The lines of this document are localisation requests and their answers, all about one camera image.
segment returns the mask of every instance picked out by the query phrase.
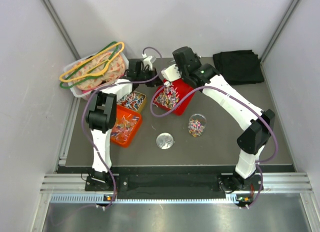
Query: clear plastic cup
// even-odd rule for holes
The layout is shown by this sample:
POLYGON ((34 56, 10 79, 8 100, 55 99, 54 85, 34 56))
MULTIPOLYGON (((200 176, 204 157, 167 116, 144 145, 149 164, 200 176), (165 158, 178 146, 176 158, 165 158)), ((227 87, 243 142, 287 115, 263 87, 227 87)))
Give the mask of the clear plastic cup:
POLYGON ((206 128, 207 120, 204 115, 195 113, 191 115, 188 124, 188 131, 193 137, 199 137, 206 128))

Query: cable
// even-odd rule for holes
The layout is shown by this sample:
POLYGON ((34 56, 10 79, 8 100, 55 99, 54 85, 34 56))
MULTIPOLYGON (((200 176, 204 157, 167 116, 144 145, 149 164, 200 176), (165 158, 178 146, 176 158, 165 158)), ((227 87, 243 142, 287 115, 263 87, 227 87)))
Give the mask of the cable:
MULTIPOLYGON (((156 49, 156 48, 153 48, 153 47, 146 47, 143 51, 145 51, 146 49, 153 49, 155 50, 160 58, 161 58, 161 70, 163 69, 163 66, 164 66, 164 61, 163 61, 163 57, 161 55, 161 53, 156 49)), ((93 91, 93 93, 91 93, 91 96, 89 97, 85 107, 84 107, 84 110, 83 110, 83 114, 82 114, 82 117, 81 117, 81 127, 82 127, 82 131, 84 133, 84 135, 87 137, 88 141, 92 144, 92 146, 96 149, 96 152, 98 154, 98 157, 99 159, 101 160, 101 162, 103 163, 103 165, 106 167, 107 171, 109 172, 110 176, 111 176, 111 179, 112 179, 112 183, 113 183, 113 195, 112 195, 112 198, 111 198, 111 201, 110 203, 105 207, 105 208, 108 208, 110 207, 113 202, 115 201, 116 199, 116 190, 117 190, 117 187, 116 187, 116 180, 115 180, 115 176, 114 174, 112 173, 112 171, 110 170, 110 168, 107 166, 107 164, 105 163, 105 161, 103 160, 100 152, 98 151, 98 148, 97 146, 95 145, 94 141, 90 138, 89 134, 87 133, 87 131, 85 130, 85 115, 87 113, 87 110, 88 110, 88 106, 93 98, 93 96, 100 90, 102 89, 105 89, 105 88, 109 88, 109 87, 114 87, 114 86, 117 86, 117 85, 121 85, 121 84, 129 84, 129 83, 133 83, 133 84, 141 84, 141 83, 148 83, 148 82, 151 82, 153 81, 154 79, 156 79, 159 75, 155 75, 153 78, 149 79, 149 80, 146 80, 146 81, 141 81, 141 82, 121 82, 121 83, 118 83, 118 84, 110 84, 110 85, 106 85, 106 86, 101 86, 99 88, 97 88, 96 90, 93 91)), ((59 226, 61 225, 62 223, 64 223, 65 221, 67 221, 70 217, 74 216, 76 213, 78 213, 80 210, 84 209, 84 208, 87 208, 87 207, 95 207, 96 205, 94 204, 87 204, 87 205, 84 205, 78 209, 76 209, 73 213, 71 213, 70 215, 68 215, 66 218, 64 218, 62 221, 60 221, 59 223, 54 223, 53 222, 53 218, 52 218, 52 214, 50 215, 50 221, 52 223, 53 226, 59 226)))
POLYGON ((152 97, 151 99, 151 102, 150 102, 150 111, 151 113, 155 116, 155 117, 158 117, 158 118, 161 118, 161 117, 164 117, 168 114, 170 114, 171 112, 173 112, 185 99, 187 99, 188 96, 190 96, 192 93, 198 91, 198 90, 201 90, 201 89, 205 89, 205 88, 210 88, 210 89, 214 89, 218 92, 221 92, 225 95, 228 95, 231 99, 235 100, 236 102, 238 102, 239 104, 243 105, 244 107, 246 107, 247 109, 249 109, 254 115, 256 115, 256 117, 264 124, 264 126, 268 129, 271 137, 273 138, 273 142, 274 142, 274 153, 273 155, 270 157, 270 158, 267 158, 265 160, 257 160, 256 161, 256 168, 257 170, 259 170, 260 174, 261 174, 261 184, 260 184, 260 187, 259 187, 259 190, 257 192, 257 195, 256 197, 253 199, 252 203, 248 206, 246 206, 247 208, 250 208, 257 200, 257 198, 259 197, 260 195, 260 192, 262 190, 262 187, 263 187, 263 174, 262 174, 262 170, 261 168, 259 167, 259 164, 260 163, 265 163, 265 162, 269 162, 270 160, 274 159, 276 157, 276 155, 278 154, 278 151, 279 151, 279 145, 278 145, 278 141, 277 141, 277 138, 276 138, 276 135, 275 133, 273 132, 273 130, 271 129, 271 127, 268 125, 268 123, 258 114, 256 113, 251 107, 249 107, 247 104, 245 104, 244 102, 240 101, 239 99, 235 98, 234 96, 226 93, 225 91, 219 89, 219 88, 216 88, 216 87, 212 87, 212 86, 201 86, 201 87, 198 87, 198 88, 195 88, 193 89, 192 91, 190 91, 189 93, 187 93, 177 104, 175 107, 173 107, 172 109, 170 109, 169 111, 163 113, 163 114, 155 114, 154 111, 153 111, 153 100, 155 99, 155 97, 158 95, 158 93, 160 93, 163 89, 165 88, 165 86, 162 86, 155 94, 154 96, 152 97))
POLYGON ((254 194, 255 194, 255 187, 253 184, 250 184, 250 189, 251 189, 251 197, 253 198, 254 197, 254 194))
POLYGON ((84 182, 86 182, 86 180, 85 180, 84 178, 82 178, 82 173, 81 173, 81 179, 82 179, 84 182))
MULTIPOLYGON (((155 49, 155 48, 152 48, 152 47, 147 47, 147 48, 148 48, 148 49, 153 49, 153 50, 155 50, 155 51, 159 54, 159 56, 160 56, 160 58, 161 58, 161 70, 162 70, 162 68, 163 68, 163 57, 162 57, 161 53, 160 53, 157 49, 155 49)), ((112 195, 111 202, 108 204, 107 207, 109 207, 109 205, 111 205, 111 204, 114 202, 115 198, 116 198, 116 181, 115 181, 115 177, 114 177, 113 173, 111 172, 111 170, 109 169, 109 167, 107 166, 107 164, 105 163, 105 161, 102 159, 101 154, 100 154, 100 152, 98 151, 98 148, 97 148, 97 146, 95 145, 94 141, 90 138, 89 134, 88 134, 87 131, 85 130, 85 119, 84 119, 84 118, 85 118, 85 116, 86 116, 86 113, 87 113, 89 104, 90 104, 93 96, 94 96, 97 92, 99 92, 100 90, 102 90, 102 89, 109 88, 109 87, 114 87, 114 86, 121 85, 121 84, 130 84, 130 83, 133 83, 133 84, 141 84, 141 83, 148 83, 148 82, 151 82, 151 81, 153 81, 154 79, 156 79, 158 76, 159 76, 159 75, 157 74, 157 75, 155 75, 153 78, 151 78, 151 79, 149 79, 149 80, 146 80, 146 81, 141 81, 141 82, 120 82, 120 83, 118 83, 118 84, 111 84, 111 85, 101 86, 101 87, 95 89, 95 90, 91 93, 91 96, 89 97, 89 99, 88 99, 88 101, 87 101, 87 103, 86 103, 86 105, 85 105, 85 107, 84 107, 83 114, 82 114, 82 117, 81 117, 81 127, 82 127, 82 131, 83 131, 84 135, 86 136, 86 138, 88 139, 88 141, 91 143, 91 145, 92 145, 92 146, 95 148, 95 150, 97 151, 98 157, 100 158, 101 162, 102 162, 102 163, 104 164, 104 166, 106 167, 107 171, 109 172, 109 174, 110 174, 110 176, 111 176, 111 178, 112 178, 112 182, 113 182, 113 190, 114 190, 114 191, 113 191, 113 195, 112 195)))
POLYGON ((68 216, 66 216, 62 221, 60 221, 59 223, 54 223, 54 219, 53 219, 53 209, 50 209, 50 222, 54 227, 57 227, 61 224, 63 224, 64 222, 66 222, 69 218, 71 218, 72 216, 74 216, 76 213, 78 213, 80 210, 83 210, 84 208, 88 208, 88 207, 96 207, 95 204, 86 204, 81 206, 80 208, 77 208, 75 211, 73 211, 71 214, 69 214, 68 216))
POLYGON ((255 167, 257 168, 257 170, 259 171, 260 173, 260 176, 261 176, 261 184, 259 186, 259 190, 258 190, 258 193, 256 194, 255 198, 253 199, 253 201, 251 202, 251 204, 249 204, 248 206, 246 206, 247 209, 251 208, 254 203, 256 203, 257 199, 259 198, 260 196, 260 193, 261 193, 261 190, 262 190, 262 186, 264 184, 264 176, 262 174, 262 170, 260 168, 260 166, 258 164, 255 164, 255 167))

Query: yellow hanger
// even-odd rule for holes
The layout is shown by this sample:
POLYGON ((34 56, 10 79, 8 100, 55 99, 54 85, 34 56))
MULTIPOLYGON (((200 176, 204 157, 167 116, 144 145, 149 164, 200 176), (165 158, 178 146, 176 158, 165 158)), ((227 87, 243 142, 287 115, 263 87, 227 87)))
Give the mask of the yellow hanger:
POLYGON ((123 42, 118 42, 106 49, 104 49, 103 51, 99 52, 98 54, 82 61, 80 64, 78 64, 77 66, 71 68, 69 71, 66 71, 65 73, 61 74, 60 77, 59 77, 59 80, 64 82, 64 83, 68 83, 68 82, 71 82, 71 81, 74 81, 74 80, 78 80, 78 79, 81 79, 81 78, 85 78, 85 77, 88 77, 88 76, 91 76, 91 77, 98 77, 98 76, 101 76, 103 75, 109 68, 109 65, 110 63, 116 58, 116 56, 118 56, 123 50, 125 49, 125 44, 123 42), (93 68, 91 68, 90 70, 86 71, 86 73, 84 75, 81 75, 79 77, 75 77, 75 78, 70 78, 70 79, 64 79, 63 77, 66 77, 67 74, 73 72, 75 69, 79 68, 83 63, 86 63, 86 62, 89 62, 91 60, 93 60, 94 58, 96 58, 97 56, 105 53, 106 51, 118 46, 118 45, 121 45, 121 49, 111 58, 111 59, 107 59, 107 60, 104 60, 103 62, 95 65, 93 68), (106 66, 100 71, 100 72, 97 72, 97 73, 90 73, 92 70, 94 70, 95 68, 99 67, 100 65, 106 63, 106 66))

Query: small white object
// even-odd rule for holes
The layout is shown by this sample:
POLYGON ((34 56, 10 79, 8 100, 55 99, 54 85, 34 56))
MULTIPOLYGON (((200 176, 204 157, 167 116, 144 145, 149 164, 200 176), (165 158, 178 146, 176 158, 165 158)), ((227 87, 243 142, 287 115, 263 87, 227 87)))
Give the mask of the small white object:
POLYGON ((148 56, 145 57, 143 60, 143 65, 144 67, 146 67, 147 65, 149 65, 149 69, 152 70, 153 69, 153 63, 155 62, 156 57, 155 56, 148 56))
POLYGON ((166 87, 169 87, 171 85, 171 82, 166 81, 163 85, 165 85, 166 87))
POLYGON ((172 64, 168 68, 161 71, 164 79, 168 80, 169 82, 173 82, 181 78, 181 74, 178 70, 178 66, 176 64, 172 64))
MULTIPOLYGON (((118 79, 117 83, 121 82, 129 82, 129 80, 126 79, 118 79)), ((128 84, 120 84, 114 87, 105 88, 101 90, 103 93, 113 93, 116 94, 116 100, 118 101, 123 96, 127 95, 132 91, 132 83, 128 84)), ((102 133, 100 130, 91 130, 91 134, 93 137, 93 142, 97 146, 98 151, 100 152, 101 157, 103 158, 106 165, 111 168, 112 162, 110 159, 110 134, 111 129, 109 129, 106 133, 102 133)), ((107 168, 105 165, 101 162, 98 152, 95 148, 93 148, 93 165, 92 168, 95 171, 98 172, 106 172, 108 173, 107 168)))

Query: white plastic bin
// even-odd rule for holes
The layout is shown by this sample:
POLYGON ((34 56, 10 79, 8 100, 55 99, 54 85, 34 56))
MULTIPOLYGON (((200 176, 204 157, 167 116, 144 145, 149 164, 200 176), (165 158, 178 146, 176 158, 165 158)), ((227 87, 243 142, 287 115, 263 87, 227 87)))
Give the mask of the white plastic bin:
MULTIPOLYGON (((128 69, 128 67, 129 67, 129 61, 128 61, 128 59, 125 57, 125 55, 124 55, 123 53, 120 53, 120 55, 122 56, 122 59, 123 59, 123 61, 124 61, 125 68, 128 69)), ((76 63, 78 63, 78 62, 80 62, 80 61, 83 61, 83 60, 87 59, 87 58, 90 57, 90 56, 87 56, 87 57, 85 57, 85 58, 81 58, 81 59, 79 59, 79 60, 77 60, 77 61, 75 61, 75 62, 73 62, 73 63, 71 63, 71 64, 69 64, 69 65, 67 65, 67 66, 65 66, 65 68, 63 69, 63 72, 64 72, 64 73, 67 72, 67 71, 70 70, 76 63)), ((106 85, 106 84, 104 83, 104 84, 101 84, 101 85, 97 86, 96 88, 101 87, 101 86, 105 86, 105 85, 106 85)), ((73 95, 74 95, 76 98, 83 98, 83 99, 85 99, 85 100, 88 100, 88 99, 89 99, 90 93, 91 93, 91 91, 88 91, 88 92, 86 92, 86 93, 83 93, 83 91, 82 91, 81 89, 77 88, 76 86, 73 86, 72 88, 70 88, 70 90, 72 91, 73 95)))

